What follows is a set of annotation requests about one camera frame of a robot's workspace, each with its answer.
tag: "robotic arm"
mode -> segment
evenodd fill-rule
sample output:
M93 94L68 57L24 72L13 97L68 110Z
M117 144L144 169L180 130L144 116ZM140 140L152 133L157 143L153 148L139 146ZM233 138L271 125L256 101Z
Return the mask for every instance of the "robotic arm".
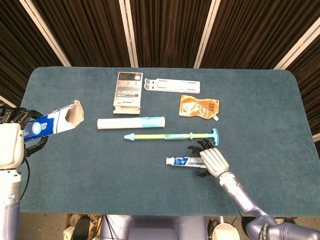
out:
M14 240L19 226L21 175L17 168L26 157L42 149L48 137L26 148L24 128L30 118L36 119L42 114L25 108L11 108L0 102L0 239Z
M244 190L235 175L229 171L229 164L220 151L207 139L197 143L202 148L189 146L188 149L197 153L207 167L207 172L198 173L198 176L212 175L219 178L220 185L232 198L238 210L243 215L255 217L246 226L247 234L252 240L320 240L320 231L287 222L278 224Z

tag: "curtain stripe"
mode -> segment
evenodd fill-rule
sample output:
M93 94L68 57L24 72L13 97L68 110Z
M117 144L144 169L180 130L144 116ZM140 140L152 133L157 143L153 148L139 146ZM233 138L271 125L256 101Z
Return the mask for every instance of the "curtain stripe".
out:
M222 0L201 68L272 69L319 17L318 0Z
M34 69L62 64L19 1L0 1L0 33L0 95L19 106Z
M320 133L320 36L287 68L297 79L312 135Z
M130 0L139 67L193 68L211 0Z
M130 67L118 0L32 0L72 66Z

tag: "plastic syringe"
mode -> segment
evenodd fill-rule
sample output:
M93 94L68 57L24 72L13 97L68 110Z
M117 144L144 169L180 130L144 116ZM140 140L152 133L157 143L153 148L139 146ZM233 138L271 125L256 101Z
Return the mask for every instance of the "plastic syringe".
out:
M212 129L212 133L187 133L187 134L128 134L124 139L131 141L134 140L150 140L150 139L163 139L163 140L183 140L183 139L207 139L213 138L214 145L219 145L219 134L216 128Z

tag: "cardboard box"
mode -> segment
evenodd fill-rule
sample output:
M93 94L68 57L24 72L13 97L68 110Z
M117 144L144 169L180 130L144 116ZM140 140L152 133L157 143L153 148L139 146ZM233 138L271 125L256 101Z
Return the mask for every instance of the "cardboard box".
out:
M78 100L37 119L24 128L24 142L74 129L84 120L84 110Z
M68 227L63 231L63 240L72 240L75 228L73 226Z

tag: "plastic bag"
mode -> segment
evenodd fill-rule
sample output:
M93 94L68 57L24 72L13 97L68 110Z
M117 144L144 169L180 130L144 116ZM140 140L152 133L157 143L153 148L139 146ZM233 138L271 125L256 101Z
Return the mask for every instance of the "plastic bag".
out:
M216 99L197 99L193 96L181 95L179 115L184 117L199 116L204 119L218 121L219 100Z

